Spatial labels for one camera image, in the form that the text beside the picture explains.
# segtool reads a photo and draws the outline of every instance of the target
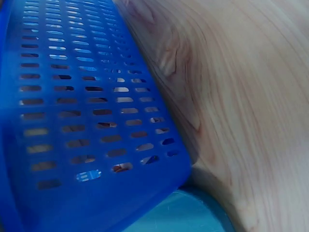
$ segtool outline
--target perforated plastic panel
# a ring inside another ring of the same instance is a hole
[[[111,1],[16,0],[2,57],[20,216],[7,231],[119,231],[187,178],[188,154]]]

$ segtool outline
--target wooden board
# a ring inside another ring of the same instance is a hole
[[[116,0],[238,231],[309,231],[309,1]]]

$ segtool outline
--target wood grain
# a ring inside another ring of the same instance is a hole
[[[238,231],[309,231],[309,1],[116,0]]]

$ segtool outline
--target blue plastic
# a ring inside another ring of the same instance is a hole
[[[1,31],[10,11],[0,74],[6,231],[123,230],[190,173],[126,25],[110,0],[6,0]]]
[[[194,188],[177,190],[124,232],[235,232],[216,200]]]

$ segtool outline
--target teal plastic object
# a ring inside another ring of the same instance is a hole
[[[235,232],[228,216],[208,194],[193,188],[172,193],[124,232]]]
[[[190,158],[111,0],[5,0],[0,19],[7,232],[118,232],[183,184]]]

